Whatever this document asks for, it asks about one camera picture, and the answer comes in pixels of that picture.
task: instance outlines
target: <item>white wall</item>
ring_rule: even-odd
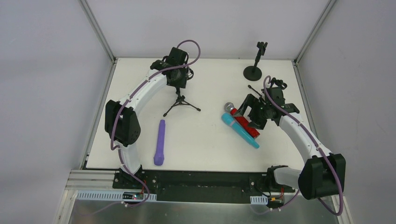
[[[346,158],[357,224],[396,212],[396,2],[340,0],[300,63],[319,138]]]
[[[268,42],[269,59],[296,58],[327,1],[88,0],[116,56],[163,57],[194,39],[205,58],[254,58]]]
[[[0,223],[52,223],[110,69],[77,0],[0,2]]]

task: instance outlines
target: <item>black round base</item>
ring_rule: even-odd
[[[254,66],[247,66],[243,71],[243,76],[249,81],[257,81],[260,80],[262,73],[259,68],[256,68],[253,72]]]

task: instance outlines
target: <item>black tripod stand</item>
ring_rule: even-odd
[[[199,109],[198,107],[193,106],[192,104],[188,103],[187,101],[185,101],[185,96],[180,95],[180,88],[176,87],[176,94],[177,94],[177,99],[176,102],[169,108],[169,110],[163,114],[163,116],[165,117],[166,115],[168,115],[169,111],[172,110],[173,107],[175,106],[179,106],[179,105],[187,105],[187,106],[192,106],[194,107],[197,111],[201,111],[201,109]]]

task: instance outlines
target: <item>blue microphone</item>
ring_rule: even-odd
[[[255,139],[250,136],[249,133],[246,132],[246,130],[238,124],[238,122],[229,114],[229,113],[224,113],[221,116],[221,119],[224,121],[224,123],[234,129],[239,136],[241,136],[245,141],[247,141],[250,145],[252,145],[254,148],[259,148],[259,144],[255,141]]]

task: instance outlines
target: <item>white table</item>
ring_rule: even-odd
[[[130,92],[146,75],[156,59],[121,58],[118,60],[106,102],[117,101]],[[283,91],[286,103],[294,103],[307,121],[301,94],[291,61],[261,60],[263,77],[257,82],[244,78],[245,67],[254,60],[200,59],[191,68],[195,76],[182,89],[186,101],[201,108],[174,107],[165,117],[165,160],[155,166],[158,125],[163,114],[175,102],[175,88],[166,86],[143,108],[139,115],[141,134],[137,141],[138,153],[144,169],[262,172],[273,165],[288,165],[302,169],[304,162],[290,138],[269,121],[256,139],[259,149],[246,143],[221,120],[224,104],[233,102],[238,108],[246,95],[254,94],[247,85],[262,89],[267,75],[282,79],[288,88]],[[116,151],[110,150],[110,138],[104,130],[103,110],[89,154],[87,168],[119,168]]]

